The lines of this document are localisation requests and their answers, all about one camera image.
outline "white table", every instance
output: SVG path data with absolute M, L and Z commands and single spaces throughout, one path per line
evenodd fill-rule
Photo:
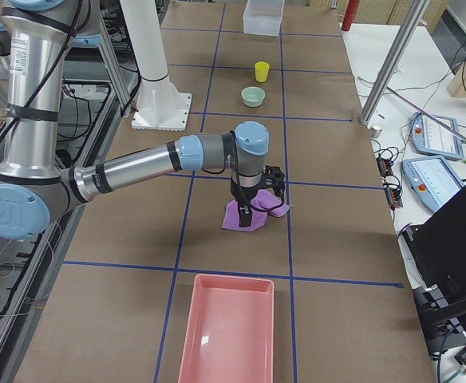
M 353 75 L 356 77 L 357 91 L 360 95 L 361 103 L 364 104 L 368 96 L 369 84 L 358 79 L 362 77 L 368 81 L 375 81 L 377 72 L 381 68 L 389 47 L 398 31 L 398 26 L 375 26 L 354 24 L 350 32 L 343 32 L 346 49 L 349 55 L 350 65 Z M 424 27 L 418 27 L 403 58 L 398 66 L 398 71 L 393 75 L 389 86 L 393 89 L 403 89 L 409 87 L 423 87 L 434 81 L 439 81 L 448 72 L 448 64 L 443 59 L 440 51 L 436 47 L 428 31 Z M 452 98 L 446 89 L 453 75 L 440 83 L 436 95 L 428 103 L 426 111 L 439 116 L 450 116 L 457 119 L 459 125 L 466 125 L 466 99 Z M 410 99 L 414 104 L 423 107 L 428 97 L 436 89 L 436 85 L 427 89 L 412 89 L 401 92 L 401 95 Z M 388 146 L 404 147 L 401 138 L 400 127 L 410 122 L 416 110 L 412 109 L 405 102 L 399 100 L 394 95 L 386 95 L 381 99 L 376 113 L 373 115 L 368 126 L 379 124 L 382 133 L 377 138 L 383 148 Z M 402 130 L 404 136 L 409 134 L 409 126 Z M 460 128 L 460 133 L 466 136 L 466 128 Z M 405 149 L 405 159 L 421 157 L 411 142 Z M 393 165 L 393 173 L 400 178 L 404 186 L 402 202 L 404 207 L 396 210 L 394 227 L 399 231 L 407 223 L 420 224 L 431 216 L 431 213 L 420 203 L 409 184 L 400 172 L 400 162 L 404 157 L 399 156 Z M 466 178 L 466 164 L 460 161 L 449 161 L 453 169 L 460 178 Z M 424 285 L 422 282 L 409 249 L 403 239 L 400 239 L 400 248 L 405 260 L 405 266 L 409 275 L 409 281 L 413 288 Z M 460 350 L 451 349 L 442 358 L 441 380 L 446 380 L 459 365 L 453 356 Z M 462 373 L 455 379 L 455 382 L 466 383 L 466 373 Z

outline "yellow cup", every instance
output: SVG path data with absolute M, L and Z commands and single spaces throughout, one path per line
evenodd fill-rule
M 270 69 L 271 66 L 269 65 L 268 62 L 265 61 L 258 61 L 255 64 L 255 76 L 256 76 L 256 81 L 257 82 L 265 82 L 268 77 L 268 69 Z

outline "pink tray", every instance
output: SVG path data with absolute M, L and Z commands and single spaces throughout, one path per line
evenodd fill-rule
M 274 283 L 195 277 L 179 383 L 272 383 Z

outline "table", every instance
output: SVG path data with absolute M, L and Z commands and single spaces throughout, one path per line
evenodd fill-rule
M 194 95 L 186 134 L 267 126 L 267 163 L 284 168 L 290 214 L 250 234 L 222 231 L 229 179 L 200 172 L 97 198 L 19 383 L 177 381 L 198 273 L 274 281 L 275 381 L 433 381 L 335 12 L 288 6 L 275 38 L 243 34 L 242 13 L 171 4 L 169 72 Z M 249 109 L 239 93 L 255 84 L 258 60 L 271 64 L 267 98 Z M 179 136 L 124 121 L 109 158 Z
M 349 61 L 352 65 L 353 75 L 356 77 L 357 91 L 360 95 L 361 103 L 364 103 L 364 95 L 370 91 L 369 84 L 359 79 L 359 77 L 374 81 L 377 71 L 380 69 L 385 56 L 389 51 L 394 37 L 398 31 L 397 26 L 372 26 L 355 24 L 350 32 L 343 33 Z M 435 46 L 432 38 L 424 27 L 418 27 L 411 42 L 409 43 L 395 73 L 389 83 L 392 89 L 403 89 L 409 87 L 423 87 L 434 81 L 440 80 L 448 72 L 448 64 L 444 61 L 440 51 Z M 459 125 L 466 125 L 466 99 L 451 98 L 447 86 L 453 78 L 452 74 L 440 83 L 436 95 L 428 103 L 427 112 L 439 116 L 450 116 L 458 120 Z M 411 89 L 401 92 L 412 102 L 423 107 L 428 97 L 435 91 L 436 86 L 427 89 Z M 416 112 L 403 101 L 395 96 L 383 96 L 377 107 L 377 113 L 369 122 L 380 124 L 383 128 L 382 134 L 377 140 L 383 148 L 395 145 L 398 148 L 404 147 L 401 138 L 400 127 L 407 124 L 412 115 Z M 409 126 L 403 129 L 404 136 L 409 132 Z M 466 136 L 466 128 L 460 128 L 460 132 Z M 405 149 L 405 157 L 400 156 L 393 166 L 394 173 L 401 179 L 400 162 L 403 158 L 416 158 L 422 155 L 415 152 L 412 143 Z M 455 172 L 466 178 L 466 164 L 462 162 L 449 161 Z M 423 207 L 417 199 L 415 193 L 409 188 L 409 184 L 404 181 L 403 205 L 402 209 L 396 212 L 394 227 L 399 231 L 407 223 L 424 223 L 431 213 Z M 416 288 L 424 286 L 424 283 L 417 272 L 416 265 L 412 259 L 405 241 L 400 239 L 401 252 L 405 260 L 405 266 L 409 275 L 409 280 Z M 449 350 L 442 365 L 442 379 L 451 375 L 458 369 L 458 364 L 453 359 L 461 348 Z M 460 375 L 455 381 L 466 382 L 466 374 Z

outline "light green bowl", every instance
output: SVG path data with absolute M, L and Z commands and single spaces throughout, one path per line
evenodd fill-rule
M 257 86 L 249 86 L 242 91 L 242 100 L 246 106 L 256 108 L 265 100 L 265 91 Z

